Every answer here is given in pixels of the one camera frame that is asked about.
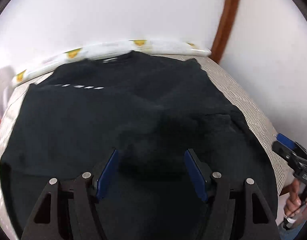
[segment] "wall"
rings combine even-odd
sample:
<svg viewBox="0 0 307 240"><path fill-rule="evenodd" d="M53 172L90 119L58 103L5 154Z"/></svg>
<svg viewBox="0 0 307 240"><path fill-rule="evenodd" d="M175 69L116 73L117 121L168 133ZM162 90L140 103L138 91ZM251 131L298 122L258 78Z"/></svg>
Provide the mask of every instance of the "wall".
<svg viewBox="0 0 307 240"><path fill-rule="evenodd" d="M104 41L175 39L211 48L224 0L12 0L0 15L0 67Z"/></svg>
<svg viewBox="0 0 307 240"><path fill-rule="evenodd" d="M307 148L307 22L292 0L241 0L220 65Z"/></svg>

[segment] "striped fabric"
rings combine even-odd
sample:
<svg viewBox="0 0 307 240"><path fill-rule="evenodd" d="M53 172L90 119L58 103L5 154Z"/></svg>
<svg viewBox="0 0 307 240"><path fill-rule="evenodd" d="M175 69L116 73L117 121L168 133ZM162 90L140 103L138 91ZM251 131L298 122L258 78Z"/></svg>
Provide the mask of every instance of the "striped fabric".
<svg viewBox="0 0 307 240"><path fill-rule="evenodd" d="M250 130L256 135L259 142L265 149L271 164L274 168L277 182L277 193L279 194L287 176L287 163L271 150L271 144L276 139L276 130L272 126L268 118L253 103L249 96L244 92L241 86L227 74L219 65L209 58L182 56L182 55L159 55L164 57L175 58L179 60L187 60L195 58L201 68L206 71L207 75L215 86L228 98L228 100L236 105L243 113L247 120ZM7 147L12 128L18 117L23 98L26 94L30 83L40 83L45 80L51 73L45 74L33 80L30 80L15 89L10 101L8 109L5 112L0 124L0 159ZM11 240L17 240L15 231L11 225L7 210L4 204L3 194L0 185L0 226Z"/></svg>

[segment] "blue gripper pad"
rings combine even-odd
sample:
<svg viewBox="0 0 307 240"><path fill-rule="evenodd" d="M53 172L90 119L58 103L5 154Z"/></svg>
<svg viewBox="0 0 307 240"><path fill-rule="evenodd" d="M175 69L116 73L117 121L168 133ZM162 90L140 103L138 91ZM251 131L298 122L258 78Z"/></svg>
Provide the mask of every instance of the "blue gripper pad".
<svg viewBox="0 0 307 240"><path fill-rule="evenodd" d="M296 148L295 142L290 140L289 138L287 138L286 136L284 136L281 133L277 134L277 141L282 143L283 145L285 145L286 147L288 147L291 150L294 150Z"/></svg>
<svg viewBox="0 0 307 240"><path fill-rule="evenodd" d="M190 180L195 187L197 196L201 198L202 201L206 202L208 200L208 194L206 192L204 177L188 150L185 152L184 159Z"/></svg>
<svg viewBox="0 0 307 240"><path fill-rule="evenodd" d="M118 162L119 162L119 152L115 150L112 153L109 161L107 162L106 167L103 169L100 178L98 179L97 193L96 193L97 199L100 200L106 196L113 174L118 168Z"/></svg>

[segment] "black t-shirt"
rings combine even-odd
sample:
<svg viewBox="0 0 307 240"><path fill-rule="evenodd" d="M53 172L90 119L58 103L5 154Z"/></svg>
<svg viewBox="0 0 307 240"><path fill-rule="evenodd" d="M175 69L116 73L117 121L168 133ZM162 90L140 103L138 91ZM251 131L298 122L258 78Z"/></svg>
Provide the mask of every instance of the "black t-shirt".
<svg viewBox="0 0 307 240"><path fill-rule="evenodd" d="M0 162L17 233L50 178L91 171L113 147L119 169L97 205L108 239L195 239L206 206L184 165L188 148L232 181L253 178L276 216L266 152L196 60L130 52L62 65L29 86Z"/></svg>

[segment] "metal pin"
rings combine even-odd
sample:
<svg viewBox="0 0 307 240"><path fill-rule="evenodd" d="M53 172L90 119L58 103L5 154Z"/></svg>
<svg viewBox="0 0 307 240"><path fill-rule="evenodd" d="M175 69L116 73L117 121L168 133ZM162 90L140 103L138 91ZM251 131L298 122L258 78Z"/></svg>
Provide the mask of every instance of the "metal pin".
<svg viewBox="0 0 307 240"><path fill-rule="evenodd" d="M218 179L218 178L221 178L221 173L218 172L218 171L215 171L215 172L212 173L212 176L213 176L214 178Z"/></svg>
<svg viewBox="0 0 307 240"><path fill-rule="evenodd" d="M88 179L88 178L90 178L90 176L91 176L91 173L90 173L90 172L85 172L85 173L82 175L82 177L83 177L84 179Z"/></svg>
<svg viewBox="0 0 307 240"><path fill-rule="evenodd" d="M54 185L54 184L57 183L57 179L56 179L56 178L52 178L52 179L49 180L49 183L50 183L51 185Z"/></svg>
<svg viewBox="0 0 307 240"><path fill-rule="evenodd" d="M253 179L251 179L251 178L246 179L246 182L247 182L248 184L250 184L250 185L252 185L252 184L255 183L255 181L254 181Z"/></svg>

